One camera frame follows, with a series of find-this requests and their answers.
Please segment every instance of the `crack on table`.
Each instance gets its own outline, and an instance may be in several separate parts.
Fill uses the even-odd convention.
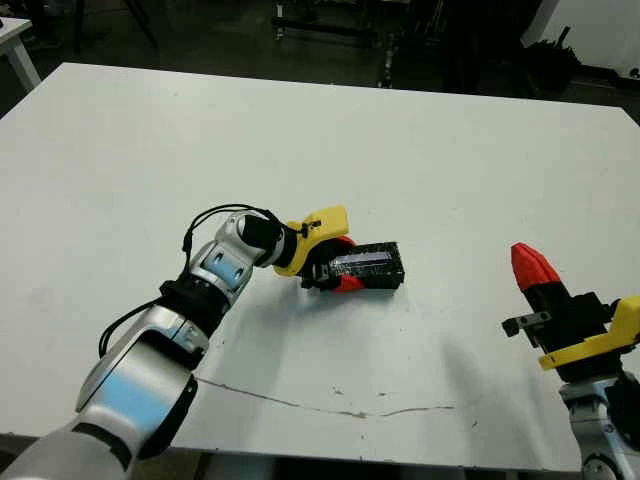
[[[329,413],[332,415],[345,415],[347,417],[357,418],[359,420],[366,420],[367,418],[388,418],[394,415],[401,415],[404,413],[414,412],[429,412],[434,410],[455,410],[453,405],[436,405],[433,407],[412,407],[403,408],[400,410],[393,410],[387,413],[371,413],[371,412],[351,412],[348,410],[330,410],[327,408],[311,407],[308,405],[302,405],[300,403],[289,402],[276,397],[270,397],[268,395],[262,395],[261,393],[250,392],[248,390],[242,390],[241,388],[231,387],[225,383],[217,383],[212,380],[206,380],[204,378],[196,377],[196,380],[210,385],[212,387],[221,388],[229,392],[239,393],[241,395],[247,395],[249,397],[257,398],[260,400],[267,400],[269,402],[277,403],[279,405],[285,405],[287,407],[300,408],[302,410],[308,410],[310,412]]]

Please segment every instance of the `black rectangular object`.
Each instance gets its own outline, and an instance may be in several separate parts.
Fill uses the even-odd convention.
[[[404,282],[404,268],[396,242],[354,245],[329,262],[329,276],[352,275],[366,288],[395,289]]]

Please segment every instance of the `white table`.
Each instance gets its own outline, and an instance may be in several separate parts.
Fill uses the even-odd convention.
[[[0,55],[7,55],[22,86],[30,92],[40,83],[40,76],[33,66],[27,50],[20,40],[20,33],[31,27],[31,21],[22,18],[0,17]]]
[[[509,246],[574,293],[637,294],[638,151],[616,108],[64,64],[0,121],[0,432],[71,417],[102,328],[175,277],[195,212],[343,204],[354,239],[399,242],[405,284],[257,270],[174,444],[577,470],[557,375],[500,327],[529,311]]]

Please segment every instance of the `white wall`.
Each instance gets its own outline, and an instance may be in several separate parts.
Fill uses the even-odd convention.
[[[583,64],[623,76],[640,66],[640,0],[543,0],[523,43],[556,40],[565,25],[565,45]]]

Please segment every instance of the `black cable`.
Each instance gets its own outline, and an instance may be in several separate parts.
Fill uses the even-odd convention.
[[[104,332],[102,332],[102,335],[100,335],[100,341],[98,341],[98,356],[100,358],[102,358],[102,357],[104,357],[104,354],[107,353],[107,348],[109,346],[109,338],[111,337],[111,334],[120,325],[122,325],[124,322],[126,322],[129,318],[133,317],[134,315],[142,312],[143,310],[146,310],[147,308],[151,307],[152,305],[155,305],[155,303],[158,300],[160,300],[160,297],[156,298],[155,300],[151,300],[150,302],[144,303],[144,304],[140,305],[139,307],[134,308],[130,312],[125,313],[123,316],[118,318],[115,322],[113,322],[107,328],[105,328]]]
[[[254,207],[252,205],[247,205],[244,203],[227,203],[224,205],[218,205],[217,207],[204,210],[203,212],[200,212],[198,215],[196,215],[193,218],[193,220],[189,224],[189,228],[187,228],[187,231],[185,232],[184,237],[182,239],[182,251],[185,254],[185,263],[184,263],[184,268],[182,273],[185,274],[189,271],[189,263],[191,262],[191,250],[193,247],[193,231],[196,228],[198,228],[204,222],[209,220],[209,218],[211,218],[213,215],[216,215],[218,213],[246,212],[246,211],[254,211],[254,212],[260,213],[261,215],[264,215],[268,220],[278,223],[283,228],[289,228],[285,224],[283,224],[280,220],[278,220],[278,218],[269,210]],[[102,332],[102,335],[100,335],[100,340],[98,341],[98,355],[100,356],[100,358],[102,358],[107,353],[107,349],[109,347],[109,338],[111,337],[113,332],[132,316],[137,315],[138,313],[155,305],[158,302],[158,300],[160,300],[160,298],[162,297],[156,298],[155,300],[151,300],[150,302],[144,303],[139,307],[134,308],[130,312],[118,318],[107,328],[105,328],[105,330]]]

